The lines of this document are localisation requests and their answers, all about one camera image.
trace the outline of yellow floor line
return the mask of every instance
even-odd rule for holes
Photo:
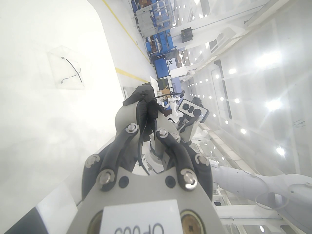
[[[144,80],[144,79],[141,79],[141,78],[139,78],[139,77],[137,77],[137,76],[135,76],[135,75],[132,75],[131,73],[129,73],[129,72],[127,72],[127,71],[124,71],[124,70],[122,70],[122,69],[119,69],[119,68],[116,68],[116,67],[115,67],[115,69],[116,69],[116,72],[117,72],[117,73],[120,73],[120,74],[125,75],[125,76],[127,76],[127,77],[130,77],[130,78],[133,78],[133,79],[142,81],[142,82],[144,82],[144,83],[149,82],[149,81]]]
[[[120,26],[122,26],[122,28],[124,29],[124,31],[126,31],[127,35],[129,36],[129,38],[131,38],[131,40],[133,41],[133,43],[136,45],[136,47],[141,51],[141,53],[143,54],[143,56],[147,59],[148,62],[149,59],[146,57],[146,55],[144,54],[144,52],[140,49],[140,47],[137,45],[136,41],[134,41],[134,39],[130,36],[129,32],[126,30],[126,28],[123,26],[123,24],[120,22],[120,20],[118,19],[118,17],[116,16],[116,14],[113,12],[113,10],[109,7],[108,3],[105,0],[102,0],[105,5],[107,6],[107,8],[110,10],[110,12],[114,15],[114,17],[116,18],[116,20],[119,22]]]

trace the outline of camera lens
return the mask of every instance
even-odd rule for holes
[[[184,109],[184,110],[188,110],[188,108],[190,108],[190,105],[188,105],[188,104],[184,104],[184,105],[183,105],[183,109]]]

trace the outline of black cable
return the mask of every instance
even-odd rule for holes
[[[75,67],[70,63],[70,61],[69,60],[67,60],[66,58],[64,58],[64,57],[62,57],[62,59],[65,59],[66,61],[68,61],[68,63],[73,67],[73,69],[75,70],[75,72],[77,73],[77,75],[78,75],[78,77],[79,77],[79,79],[80,79],[80,81],[81,81],[81,83],[83,84],[83,82],[82,82],[82,80],[81,80],[81,77],[80,77],[80,75],[79,75],[79,73],[78,73],[78,71],[75,69]]]

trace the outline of white floor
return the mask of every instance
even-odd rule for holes
[[[0,0],[0,233],[114,136],[120,87],[155,78],[129,1],[105,1],[129,34],[103,0]],[[83,84],[60,83],[64,55]]]

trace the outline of sign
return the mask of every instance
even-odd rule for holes
[[[105,206],[100,234],[183,234],[177,201]]]
[[[176,61],[175,58],[167,60],[169,70],[176,69]]]

